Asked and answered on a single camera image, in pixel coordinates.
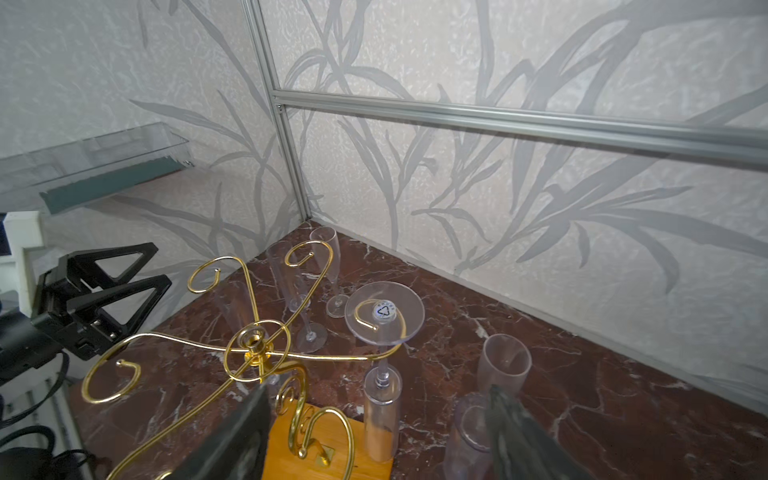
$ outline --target wooden base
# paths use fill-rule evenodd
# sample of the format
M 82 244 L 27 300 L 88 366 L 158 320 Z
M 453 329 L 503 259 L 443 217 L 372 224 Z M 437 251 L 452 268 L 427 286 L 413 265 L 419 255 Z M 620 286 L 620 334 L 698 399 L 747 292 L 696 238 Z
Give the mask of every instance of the wooden base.
M 346 467 L 346 433 L 344 425 L 335 415 L 323 415 L 317 420 L 312 436 L 326 450 L 330 447 L 333 452 L 331 465 L 324 467 L 317 458 L 317 450 L 311 448 L 310 454 L 302 460 L 288 449 L 288 428 L 293 417 L 295 402 L 288 411 L 277 417 L 270 430 L 270 441 L 266 451 L 263 480 L 338 480 L 344 475 Z M 363 444 L 363 423 L 349 419 L 352 432 L 355 435 L 355 467 L 352 470 L 352 480 L 387 480 L 392 473 L 392 459 L 387 462 L 374 462 L 366 453 Z

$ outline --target gold wine glass holder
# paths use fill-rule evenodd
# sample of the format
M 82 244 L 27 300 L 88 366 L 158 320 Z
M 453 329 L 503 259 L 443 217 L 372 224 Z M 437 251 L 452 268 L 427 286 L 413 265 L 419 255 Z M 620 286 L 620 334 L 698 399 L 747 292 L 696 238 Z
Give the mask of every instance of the gold wine glass holder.
M 220 281 L 221 270 L 219 268 L 215 269 L 214 281 L 208 287 L 202 290 L 196 290 L 192 287 L 192 283 L 195 277 L 200 272 L 202 272 L 207 267 L 209 267 L 210 265 L 220 260 L 235 260 L 242 266 L 243 272 L 245 273 L 245 281 L 248 287 L 248 294 L 250 296 L 251 309 L 253 311 L 253 322 L 249 323 L 248 325 L 244 326 L 242 329 L 238 330 L 232 336 L 232 338 L 230 339 L 226 347 L 209 345 L 207 343 L 194 342 L 189 339 L 183 339 L 177 336 L 167 335 L 164 333 L 155 333 L 155 332 L 137 333 L 135 335 L 131 335 L 121 340 L 119 343 L 116 343 L 98 360 L 98 362 L 96 362 L 96 364 L 91 368 L 91 370 L 88 371 L 88 374 L 85 376 L 82 383 L 82 387 L 81 387 L 81 394 L 83 396 L 83 399 L 86 402 L 94 403 L 94 404 L 113 402 L 119 399 L 120 397 L 128 394 L 138 384 L 139 379 L 141 378 L 141 366 L 134 362 L 128 362 L 127 360 L 123 360 L 123 359 L 117 360 L 115 362 L 115 365 L 120 368 L 133 369 L 133 376 L 131 377 L 131 380 L 128 382 L 126 386 L 124 386 L 122 389 L 120 389 L 116 393 L 108 397 L 105 397 L 103 399 L 96 399 L 88 393 L 91 380 L 93 379 L 93 376 L 96 370 L 98 370 L 106 362 L 109 362 L 125 346 L 128 346 L 134 341 L 141 338 L 145 338 L 145 337 L 156 337 L 156 338 L 166 339 L 166 340 L 170 340 L 177 343 L 182 343 L 188 346 L 194 346 L 194 347 L 205 349 L 205 350 L 210 350 L 214 352 L 223 352 L 223 366 L 228 377 L 227 380 L 224 383 L 222 383 L 218 389 L 212 392 L 205 400 L 203 400 L 202 402 L 194 406 L 189 412 L 185 413 L 177 421 L 165 427 L 162 431 L 157 433 L 151 439 L 147 440 L 144 444 L 140 445 L 133 452 L 129 453 L 110 472 L 109 476 L 107 477 L 107 480 L 113 480 L 114 478 L 117 478 L 132 462 L 136 460 L 136 458 L 139 457 L 139 455 L 146 452 L 153 445 L 157 444 L 162 438 L 171 434 L 174 430 L 176 430 L 181 425 L 186 423 L 189 419 L 194 417 L 200 410 L 204 409 L 206 406 L 211 404 L 222 393 L 226 392 L 227 389 L 229 389 L 234 382 L 243 382 L 243 383 L 263 382 L 267 377 L 271 375 L 280 375 L 282 373 L 288 373 L 288 372 L 290 372 L 291 375 L 282 384 L 276 396 L 276 410 L 279 415 L 282 415 L 283 413 L 287 412 L 289 408 L 289 406 L 287 405 L 288 402 L 294 402 L 294 401 L 296 402 L 296 410 L 293 413 L 293 417 L 290 422 L 290 430 L 288 432 L 288 449 L 293 455 L 296 455 L 299 458 L 304 459 L 307 457 L 308 450 L 314 447 L 318 451 L 318 456 L 320 461 L 325 466 L 330 465 L 331 458 L 327 454 L 323 445 L 317 439 L 312 437 L 312 430 L 317 420 L 321 416 L 326 414 L 335 415 L 344 424 L 344 429 L 346 431 L 347 461 L 346 461 L 346 469 L 344 471 L 343 479 L 349 480 L 349 477 L 352 474 L 354 458 L 355 458 L 355 439 L 353 436 L 352 427 L 349 423 L 349 420 L 344 415 L 344 413 L 338 408 L 327 406 L 327 407 L 322 407 L 321 409 L 317 409 L 315 411 L 314 407 L 306 403 L 306 398 L 309 391 L 309 378 L 308 378 L 308 372 L 306 367 L 300 361 L 301 360 L 315 361 L 315 362 L 377 361 L 377 360 L 385 359 L 388 356 L 391 356 L 395 351 L 397 351 L 400 345 L 399 344 L 395 345 L 394 347 L 392 347 L 391 349 L 383 353 L 376 353 L 376 354 L 364 355 L 364 356 L 309 355 L 309 354 L 303 354 L 303 353 L 294 353 L 290 351 L 291 334 L 290 334 L 289 327 L 291 323 L 295 320 L 295 318 L 302 312 L 302 310 L 306 308 L 307 304 L 310 302 L 310 298 L 315 293 L 315 290 L 317 290 L 317 287 L 319 286 L 320 281 L 327 274 L 328 269 L 331 266 L 331 262 L 333 261 L 333 248 L 331 248 L 331 246 L 328 243 L 323 242 L 321 240 L 307 240 L 294 246 L 290 251 L 286 253 L 286 256 L 284 259 L 287 266 L 290 266 L 292 268 L 301 267 L 304 263 L 306 263 L 309 259 L 311 259 L 314 256 L 314 253 L 312 251 L 308 252 L 308 254 L 305 255 L 304 258 L 302 258 L 296 263 L 292 263 L 290 261 L 290 258 L 296 251 L 312 244 L 322 245 L 323 247 L 328 249 L 328 260 L 326 261 L 326 265 L 323 268 L 323 271 L 320 273 L 317 280 L 315 280 L 315 283 L 310 288 L 309 292 L 307 293 L 301 305 L 299 305 L 299 308 L 296 310 L 296 312 L 293 313 L 293 315 L 291 315 L 291 317 L 286 322 L 280 322 L 279 320 L 274 320 L 274 319 L 260 319 L 259 310 L 256 305 L 256 297 L 253 293 L 253 286 L 250 282 L 250 275 L 248 274 L 248 268 L 245 262 L 243 262 L 238 257 L 230 257 L 230 256 L 217 257 L 199 266 L 192 273 L 189 280 L 187 281 L 187 288 L 192 293 L 200 294 L 200 293 L 206 293 L 212 290 L 214 287 L 216 287 L 216 285 L 218 285 Z M 266 331 L 266 328 L 264 327 L 265 325 L 277 325 L 279 328 L 275 333 L 272 333 L 270 335 Z M 277 337 L 281 333 L 283 333 L 286 337 L 286 345 L 284 350 L 279 351 L 279 350 L 275 350 L 274 343 Z M 229 359 L 233 354 L 243 355 L 242 364 L 239 367 L 237 367 L 235 370 L 232 370 L 229 366 Z M 252 377 L 243 377 L 243 374 L 246 372 L 246 370 L 249 369 L 249 367 L 257 368 L 259 374 L 257 376 L 252 376 Z M 170 471 L 163 472 L 157 478 L 158 479 L 165 478 L 170 473 L 171 473 Z

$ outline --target floral wallpaper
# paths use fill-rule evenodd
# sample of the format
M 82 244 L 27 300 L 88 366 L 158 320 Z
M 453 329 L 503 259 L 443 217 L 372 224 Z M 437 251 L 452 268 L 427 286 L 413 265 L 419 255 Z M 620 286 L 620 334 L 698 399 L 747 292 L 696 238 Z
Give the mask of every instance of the floral wallpaper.
M 261 8 L 283 88 L 768 125 L 764 2 Z M 765 174 L 290 115 L 315 217 L 768 410 Z
M 151 329 L 195 297 L 202 262 L 253 258 L 299 224 L 239 0 L 2 2 L 0 23 L 0 157 L 164 121 L 195 163 L 45 218 L 38 264 L 155 242 L 141 274 L 173 286 Z

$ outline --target silver metal beam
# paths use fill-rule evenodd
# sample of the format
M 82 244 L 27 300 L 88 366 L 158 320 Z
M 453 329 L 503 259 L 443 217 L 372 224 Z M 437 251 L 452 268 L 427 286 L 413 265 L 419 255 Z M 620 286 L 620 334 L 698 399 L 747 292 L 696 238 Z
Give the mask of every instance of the silver metal beam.
M 293 134 L 290 130 L 288 114 L 279 104 L 270 101 L 271 98 L 274 98 L 277 88 L 280 87 L 280 80 L 277 77 L 270 43 L 266 37 L 266 26 L 264 24 L 264 17 L 261 14 L 261 6 L 258 0 L 243 0 L 243 10 L 245 10 L 246 20 L 248 21 L 248 30 L 253 41 L 253 48 L 256 50 L 261 79 L 268 97 L 267 102 L 270 104 L 272 123 L 277 129 L 280 150 L 283 152 L 283 158 L 286 159 L 293 192 L 299 204 L 299 213 L 304 220 L 308 220 L 312 216 L 312 211 L 309 199 L 306 197 L 306 188 L 304 187 L 301 167 L 299 165 L 299 156 L 296 154 L 296 148 L 293 144 Z
M 676 157 L 683 161 L 768 170 L 768 131 L 749 128 L 629 121 L 620 118 L 277 89 L 273 91 L 273 102 L 337 114 L 676 154 L 683 155 Z

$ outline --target marble countertop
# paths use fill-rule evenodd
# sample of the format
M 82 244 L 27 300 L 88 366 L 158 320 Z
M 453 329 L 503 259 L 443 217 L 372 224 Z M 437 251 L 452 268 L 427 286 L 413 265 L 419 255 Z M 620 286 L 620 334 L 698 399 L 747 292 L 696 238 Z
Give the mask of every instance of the marble countertop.
M 304 223 L 286 238 L 309 238 Z M 751 478 L 766 455 L 768 419 L 696 389 L 656 369 L 571 335 L 487 296 L 408 264 L 365 243 L 339 235 L 339 285 L 351 294 L 372 281 L 411 287 L 424 300 L 422 330 L 391 357 L 404 381 L 399 450 L 392 478 L 421 478 L 442 460 L 454 401 L 476 389 L 475 372 L 486 336 L 508 333 L 531 351 L 533 367 L 521 401 L 573 458 L 598 479 Z M 248 264 L 261 318 L 286 318 L 285 303 L 264 255 Z M 238 271 L 157 328 L 225 346 L 232 331 L 222 308 L 232 307 L 243 285 Z M 332 296 L 323 282 L 310 307 L 329 331 L 318 353 L 374 353 L 355 339 L 344 319 L 325 314 Z M 160 339 L 142 339 L 121 358 L 142 365 L 142 379 L 127 397 L 89 405 L 80 386 L 70 404 L 87 449 L 106 472 L 131 450 L 203 400 L 226 379 L 222 355 Z M 340 407 L 362 421 L 362 376 L 367 362 L 310 362 L 310 402 Z M 95 376 L 91 394 L 106 396 L 129 372 L 111 364 Z M 247 394 L 233 386 L 214 404 L 137 459 L 124 478 L 155 478 L 198 446 Z

